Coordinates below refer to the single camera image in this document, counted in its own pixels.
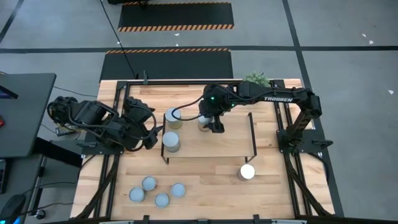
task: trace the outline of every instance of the wooden table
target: wooden table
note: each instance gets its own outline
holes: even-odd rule
[[[299,79],[284,81],[287,88],[302,86]],[[98,100],[112,106],[116,83],[117,80],[102,81]],[[162,121],[167,109],[191,103],[202,94],[203,87],[203,85],[134,85],[130,95],[155,108],[157,120]],[[291,105],[290,110],[293,119],[300,113],[296,105]],[[167,165],[159,156],[162,139],[159,135],[159,142],[153,149],[126,151],[121,156],[111,219],[142,220],[143,215],[150,215],[151,220],[252,219],[253,214],[260,214],[260,218],[293,218],[284,158],[278,150],[275,135],[278,126],[274,105],[263,102],[237,106],[230,113],[247,116],[249,112],[253,115],[258,153],[250,162],[256,169],[254,179],[241,182],[236,178],[236,171],[242,165],[242,158],[239,157],[173,158],[173,161]],[[196,116],[198,106],[184,108],[182,113],[184,116]],[[282,117],[286,126],[284,112]],[[151,122],[149,119],[146,125],[152,127]],[[96,192],[102,160],[103,156],[96,156],[81,171],[71,217],[78,215]],[[323,164],[306,154],[302,154],[301,160],[309,190],[326,210],[333,213]],[[142,203],[131,202],[129,191],[133,187],[140,186],[147,175],[157,179],[157,189],[148,192],[147,198]],[[186,195],[179,199],[171,197],[167,208],[157,208],[154,205],[155,195],[161,192],[169,193],[170,186],[176,182],[186,185]],[[296,189],[300,211],[304,214],[301,193],[298,187]],[[105,192],[102,215],[107,195]]]
[[[250,116],[226,113],[221,119],[225,132],[217,135],[210,130],[207,132],[199,130],[197,119],[184,121],[177,130],[165,125],[164,133],[175,132],[180,138],[178,152],[163,150],[163,157],[167,158],[165,162],[167,163],[170,158],[242,157],[243,165],[245,161],[250,161],[257,154],[251,131],[254,129],[254,124],[250,122],[252,119]]]

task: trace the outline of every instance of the wheel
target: wheel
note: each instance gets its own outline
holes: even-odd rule
[[[35,217],[38,220],[42,220],[43,218],[45,218],[45,211],[44,210],[37,210]]]

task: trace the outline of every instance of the black floor mat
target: black floor mat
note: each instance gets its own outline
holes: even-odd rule
[[[121,32],[165,30],[232,29],[231,3],[152,3],[141,9],[137,2],[125,3],[119,21]]]
[[[233,78],[228,49],[147,49],[126,50],[135,73],[143,79]],[[134,76],[122,50],[105,55],[101,80],[133,80]]]

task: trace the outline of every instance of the gray floor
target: gray floor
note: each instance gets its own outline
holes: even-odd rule
[[[0,1],[0,30],[16,2]],[[293,45],[282,0],[231,2],[233,30],[119,33],[119,36],[125,47]],[[121,6],[104,3],[116,26]],[[289,4],[301,46],[398,45],[396,0],[289,0]],[[0,49],[117,46],[99,0],[25,0],[0,43]],[[302,78],[295,52],[239,50],[231,54],[236,78],[254,70],[264,72],[269,78]],[[321,97],[323,129],[326,137],[335,142],[330,155],[345,215],[398,220],[395,166],[398,52],[304,52],[303,55],[313,90]],[[0,54],[0,70],[55,72],[56,86],[95,95],[103,59],[104,53]],[[58,95],[72,94],[53,90],[51,100]],[[91,99],[74,96],[79,100]],[[43,123],[55,128],[47,115]],[[39,136],[60,139],[45,128],[40,129]],[[71,167],[63,169],[76,172]],[[74,188],[46,189],[41,204],[55,200],[71,202],[74,191]],[[70,207],[52,207],[46,211],[48,217],[40,222],[66,220]],[[27,221],[40,222],[34,218]]]

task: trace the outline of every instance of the metal cup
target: metal cup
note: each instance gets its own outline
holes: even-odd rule
[[[180,150],[180,137],[177,133],[169,131],[163,135],[164,148],[169,152]]]
[[[172,112],[173,112],[174,109],[175,109],[175,108],[170,108],[170,109],[168,109],[168,110],[166,111],[165,117],[166,117],[167,125],[168,125],[170,128],[172,128],[172,129],[178,129],[178,128],[181,128],[181,126],[182,126],[182,121],[177,120],[177,119],[175,119],[175,118],[172,116]],[[180,110],[174,111],[174,116],[175,116],[176,118],[181,118],[181,112],[180,112]]]
[[[145,191],[140,187],[134,187],[130,190],[129,197],[133,202],[142,202],[145,199]]]
[[[146,191],[154,190],[156,187],[156,180],[151,176],[145,177],[142,181],[142,188]]]
[[[198,128],[200,131],[210,131],[210,128],[206,127],[205,125],[209,124],[213,121],[213,118],[205,118],[204,116],[200,116],[198,118]]]
[[[155,204],[158,208],[164,208],[169,204],[169,196],[165,193],[160,193],[155,197]]]
[[[183,197],[185,195],[185,187],[181,183],[173,184],[172,188],[170,189],[172,195],[176,198]]]
[[[252,179],[256,174],[256,170],[250,164],[245,164],[238,169],[237,176],[241,181]]]

